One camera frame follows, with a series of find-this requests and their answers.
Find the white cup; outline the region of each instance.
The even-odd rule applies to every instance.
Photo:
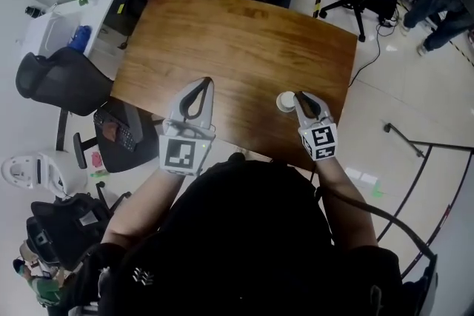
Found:
[[[282,112],[292,112],[295,109],[295,100],[294,100],[295,93],[291,91],[285,91],[281,93],[276,98],[276,106]]]

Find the yellow and black tape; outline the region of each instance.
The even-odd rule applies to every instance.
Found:
[[[461,49],[459,49],[459,48],[456,46],[456,44],[455,44],[454,42],[450,41],[450,43],[451,43],[451,45],[453,45],[453,46],[457,49],[457,51],[460,52],[460,54],[462,54],[463,57],[466,58],[466,60],[467,60],[469,63],[471,63],[471,65],[474,66],[474,63],[470,60],[470,58],[469,58],[468,56],[466,56],[466,55],[464,54],[464,52],[463,52]]]
[[[321,8],[321,0],[316,0],[316,3],[314,4],[314,13],[313,13],[313,17],[315,19],[318,18],[319,16],[319,9]]]

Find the wooden table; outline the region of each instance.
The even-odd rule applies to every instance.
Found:
[[[130,37],[112,96],[166,116],[173,96],[214,80],[218,138],[305,169],[296,113],[276,97],[309,91],[341,116],[357,37],[284,8],[251,0],[149,0]]]

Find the black cable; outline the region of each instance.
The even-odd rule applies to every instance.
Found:
[[[310,182],[312,183],[313,182],[313,178],[314,178],[314,173],[316,172],[316,162],[314,163],[314,166],[313,166],[313,171],[311,172],[311,179],[310,179]]]
[[[357,79],[357,76],[359,75],[359,73],[365,69],[367,66],[370,66],[371,64],[373,64],[375,61],[377,61],[378,57],[380,57],[380,53],[381,53],[381,49],[380,49],[380,42],[378,40],[378,37],[381,36],[381,37],[387,37],[387,36],[390,36],[393,34],[393,32],[395,32],[395,28],[397,28],[397,25],[398,25],[398,9],[396,8],[395,9],[395,12],[396,12],[396,23],[395,25],[393,25],[393,29],[390,33],[386,34],[386,35],[383,35],[380,33],[380,28],[382,27],[386,27],[386,25],[383,25],[383,24],[377,24],[377,26],[375,27],[375,31],[377,32],[377,48],[378,48],[378,53],[377,53],[377,56],[372,60],[370,61],[368,64],[365,64],[364,66],[362,66],[359,70],[357,70],[357,73],[354,75],[354,78],[352,79],[352,81],[350,81],[349,83],[349,87],[351,87],[354,83],[354,81]]]
[[[396,226],[398,226],[401,230],[403,230],[405,233],[407,233],[408,237],[411,238],[413,243],[416,245],[416,247],[422,252],[427,258],[430,260],[435,258],[435,254],[431,251],[431,249],[426,245],[426,243],[408,226],[406,225],[403,221],[400,221],[397,219],[395,216],[391,215],[388,212],[385,212],[382,209],[377,208],[376,206],[371,206],[367,203],[362,203],[361,201],[357,201],[355,199],[349,198],[346,195],[342,195],[340,192],[335,191],[333,189],[328,189],[325,188],[325,190],[329,191],[329,193],[333,196],[335,196],[337,199],[350,204],[351,206],[354,206],[356,208],[362,209],[366,212],[373,213],[374,215],[377,215],[381,218],[384,218],[391,223],[394,223]]]

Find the jeans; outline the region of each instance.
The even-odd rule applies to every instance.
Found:
[[[424,40],[424,47],[428,51],[442,47],[450,39],[474,27],[474,16],[467,11],[461,0],[418,0],[405,15],[404,26],[414,28],[428,16],[442,11],[448,11],[446,18]]]

